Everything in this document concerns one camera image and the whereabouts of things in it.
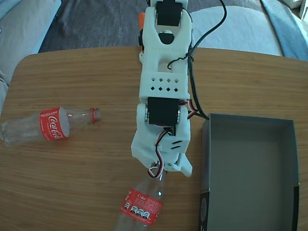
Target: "red label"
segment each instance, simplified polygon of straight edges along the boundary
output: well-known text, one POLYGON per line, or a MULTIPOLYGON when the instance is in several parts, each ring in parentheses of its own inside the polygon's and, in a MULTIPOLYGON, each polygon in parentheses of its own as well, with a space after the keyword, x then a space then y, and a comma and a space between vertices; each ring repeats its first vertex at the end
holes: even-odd
POLYGON ((131 189, 125 198, 121 212, 146 225, 153 225, 163 203, 146 194, 131 189))
POLYGON ((42 111, 39 115, 39 126, 44 138, 48 141, 65 138, 59 118, 60 108, 42 111))

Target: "orange part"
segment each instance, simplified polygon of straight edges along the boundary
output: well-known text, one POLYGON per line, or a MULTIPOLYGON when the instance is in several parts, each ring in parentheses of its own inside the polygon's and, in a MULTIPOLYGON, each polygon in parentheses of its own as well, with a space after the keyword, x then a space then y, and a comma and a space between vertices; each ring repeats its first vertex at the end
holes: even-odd
POLYGON ((143 29, 144 18, 145 18, 145 13, 144 12, 140 13, 139 14, 139 31, 143 29))

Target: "coca-cola bottle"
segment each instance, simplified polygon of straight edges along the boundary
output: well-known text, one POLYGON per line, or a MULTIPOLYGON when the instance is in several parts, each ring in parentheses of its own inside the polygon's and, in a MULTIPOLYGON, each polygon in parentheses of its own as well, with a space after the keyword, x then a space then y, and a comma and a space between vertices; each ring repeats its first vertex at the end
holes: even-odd
POLYGON ((101 120, 100 109, 53 108, 22 119, 10 119, 0 126, 0 139, 7 147, 35 141, 66 138, 87 124, 101 120))
POLYGON ((148 176, 135 189, 130 189, 120 209, 115 231, 145 231, 155 223, 163 206, 166 174, 163 172, 158 178, 148 176))

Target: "red and white wire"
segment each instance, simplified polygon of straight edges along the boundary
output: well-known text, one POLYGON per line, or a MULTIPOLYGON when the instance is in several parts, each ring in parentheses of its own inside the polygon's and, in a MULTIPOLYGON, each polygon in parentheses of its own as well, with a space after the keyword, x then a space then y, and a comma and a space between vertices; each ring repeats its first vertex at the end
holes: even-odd
POLYGON ((159 150, 158 150, 158 145, 159 145, 159 142, 161 141, 161 139, 168 133, 168 131, 162 131, 158 137, 157 137, 157 140, 155 142, 155 152, 156 152, 156 155, 158 157, 158 163, 159 164, 159 167, 156 165, 156 166, 152 166, 148 169, 148 173, 151 177, 153 178, 158 178, 162 175, 163 171, 164 171, 164 160, 162 158, 162 155, 160 154, 159 150), (158 172, 157 174, 154 174, 152 172, 152 169, 155 169, 155 168, 158 168, 158 172))
POLYGON ((194 114, 196 114, 198 112, 197 109, 195 109, 195 107, 193 106, 192 100, 188 101, 188 110, 190 111, 190 113, 187 116, 187 119, 190 119, 194 114))

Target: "coke label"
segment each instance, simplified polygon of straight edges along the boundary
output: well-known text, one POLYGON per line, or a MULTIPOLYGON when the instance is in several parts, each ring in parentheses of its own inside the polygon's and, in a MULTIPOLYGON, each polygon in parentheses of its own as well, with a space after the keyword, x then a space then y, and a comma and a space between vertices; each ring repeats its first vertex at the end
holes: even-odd
POLYGON ((47 141, 65 138, 59 116, 60 108, 52 108, 42 111, 39 115, 39 126, 43 137, 47 141))

